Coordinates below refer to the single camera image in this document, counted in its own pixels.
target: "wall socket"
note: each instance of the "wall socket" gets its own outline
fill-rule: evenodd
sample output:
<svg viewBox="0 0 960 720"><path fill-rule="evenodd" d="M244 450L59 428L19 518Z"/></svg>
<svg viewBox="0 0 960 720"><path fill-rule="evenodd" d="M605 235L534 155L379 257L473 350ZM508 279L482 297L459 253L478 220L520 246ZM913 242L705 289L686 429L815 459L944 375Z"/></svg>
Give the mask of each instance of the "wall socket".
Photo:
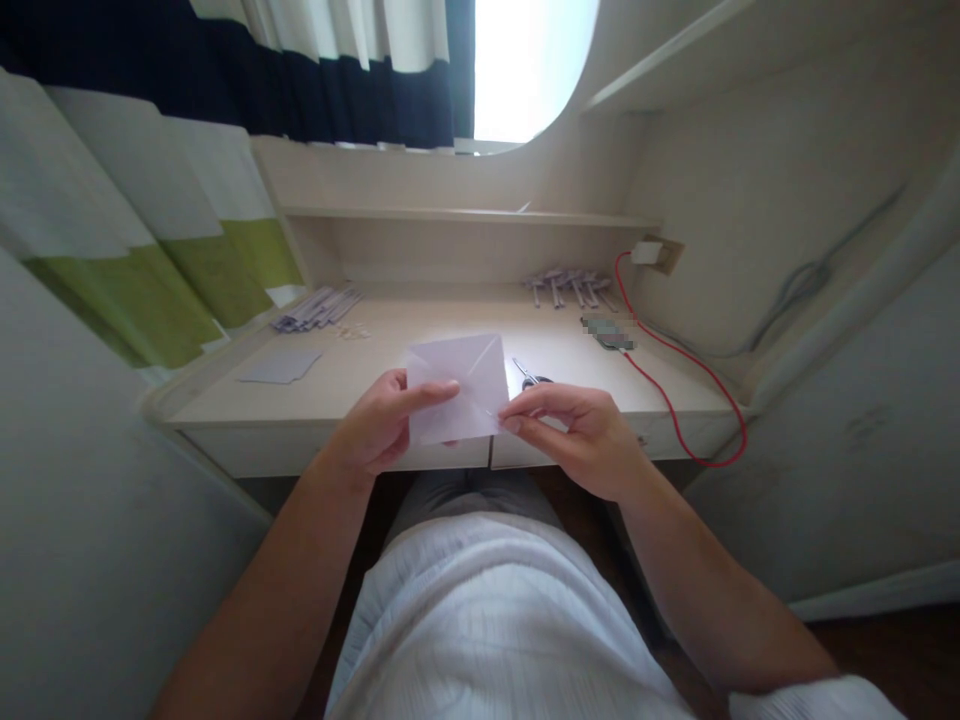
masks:
<svg viewBox="0 0 960 720"><path fill-rule="evenodd" d="M657 262L651 265L644 265L643 267L656 270L658 273L663 273L664 275L671 275L673 273L674 268L677 267L677 263L680 262L680 256L683 255L683 251L687 247L683 243L678 243L675 240L666 240L658 235L651 234L645 235L643 242L658 242L663 244L663 247L660 248L660 254L657 256Z"/></svg>

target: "shelf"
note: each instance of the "shelf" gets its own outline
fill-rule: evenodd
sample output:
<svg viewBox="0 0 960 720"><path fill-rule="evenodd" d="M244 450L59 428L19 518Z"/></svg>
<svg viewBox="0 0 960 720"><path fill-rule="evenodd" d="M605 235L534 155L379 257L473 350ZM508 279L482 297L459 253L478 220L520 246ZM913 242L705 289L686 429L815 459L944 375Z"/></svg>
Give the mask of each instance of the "shelf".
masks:
<svg viewBox="0 0 960 720"><path fill-rule="evenodd" d="M655 112L689 105L940 5L940 0L723 0L594 95L583 112Z"/></svg>
<svg viewBox="0 0 960 720"><path fill-rule="evenodd" d="M510 212L506 210L454 210L432 208L330 208L321 206L284 206L286 215L327 217L352 220L426 220L467 223L504 223L509 225L568 225L654 229L660 223L629 215L590 215L585 213Z"/></svg>

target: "leg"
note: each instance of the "leg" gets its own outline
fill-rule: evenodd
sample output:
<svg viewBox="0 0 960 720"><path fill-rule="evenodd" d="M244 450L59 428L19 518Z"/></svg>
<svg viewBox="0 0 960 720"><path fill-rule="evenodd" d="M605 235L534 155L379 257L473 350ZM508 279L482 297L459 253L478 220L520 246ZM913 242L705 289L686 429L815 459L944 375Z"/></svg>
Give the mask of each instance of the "leg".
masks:
<svg viewBox="0 0 960 720"><path fill-rule="evenodd" d="M404 530L431 519L439 508L468 492L466 470L429 470L420 473L400 504L383 546L389 545Z"/></svg>
<svg viewBox="0 0 960 720"><path fill-rule="evenodd" d="M526 470L470 470L470 490L490 503L490 510L538 520L563 530L560 518Z"/></svg>

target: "striped curtain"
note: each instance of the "striped curtain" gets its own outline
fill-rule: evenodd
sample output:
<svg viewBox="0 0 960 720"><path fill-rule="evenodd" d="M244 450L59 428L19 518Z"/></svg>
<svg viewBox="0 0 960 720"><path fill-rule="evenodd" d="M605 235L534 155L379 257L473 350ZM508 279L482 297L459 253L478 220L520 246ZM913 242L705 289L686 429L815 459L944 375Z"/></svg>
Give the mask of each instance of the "striped curtain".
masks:
<svg viewBox="0 0 960 720"><path fill-rule="evenodd" d="M192 5L250 134L453 148L446 0Z"/></svg>
<svg viewBox="0 0 960 720"><path fill-rule="evenodd" d="M444 0L0 0L0 248L154 379L304 290L250 134L453 145Z"/></svg>

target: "red cable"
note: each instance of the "red cable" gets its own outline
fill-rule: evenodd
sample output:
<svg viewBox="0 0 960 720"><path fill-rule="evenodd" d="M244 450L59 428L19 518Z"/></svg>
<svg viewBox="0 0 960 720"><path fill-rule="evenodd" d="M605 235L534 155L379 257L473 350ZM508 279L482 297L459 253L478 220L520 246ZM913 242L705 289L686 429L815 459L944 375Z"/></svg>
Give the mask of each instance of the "red cable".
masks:
<svg viewBox="0 0 960 720"><path fill-rule="evenodd" d="M718 378L716 374L714 374L713 370L708 368L699 358L694 357L683 348L677 347L672 343L668 343L666 340L658 337L657 335L654 335L646 327L644 327L642 322L640 322L640 318L638 318L637 314L633 311L633 305L630 304L630 299L627 297L627 291L623 287L623 280L620 279L620 261L623 258L627 257L629 254L630 254L629 252L620 253L617 256L617 262L614 264L613 270L617 276L617 285L620 286L620 295L623 296L623 301L627 304L627 309L630 311L630 315L633 317L634 321L637 323L637 327L643 330L647 335L652 337L661 345L666 345L671 350L676 350L678 353L683 355L688 360L693 360L693 362L695 362L697 365L699 365L704 370L706 370L707 374L713 378L713 381L717 384L717 387L719 387L720 390L723 391L724 396L726 396L727 400L729 401L730 407L732 407L733 411L737 414L737 421L740 423L740 449L737 450L737 452L734 454L732 458L730 458L729 460L724 460L723 462L719 462L719 463L712 463L712 462L707 462L706 460L701 460L692 452L690 452L690 448L687 447L687 443L683 439L683 434L680 432L680 422L677 420L677 411L673 409L673 403L670 402L670 398L667 396L666 391L660 386L660 383L658 383L656 380L650 377L650 375L647 372L645 372L639 365L637 365L637 363L634 362L633 358L630 357L626 352L623 353L623 356L630 361L630 364L633 365L640 372L641 375L643 375L647 380L649 380L653 384L653 386L660 391L660 394L663 395L663 399L667 401L667 407L670 408L670 417L673 418L673 428L674 430L677 431L677 439L680 441L680 444L683 446L683 449L684 451L686 451L687 455L689 455L691 458L693 458L695 461L697 461L700 465L703 465L704 467L727 467L728 465L733 465L737 460L740 459L740 456L743 455L744 450L747 449L747 423L744 421L743 415L740 413L740 408L737 406L736 401L733 399L733 397L731 397L730 393L727 392L727 389L723 386L723 383L720 382L720 378Z"/></svg>

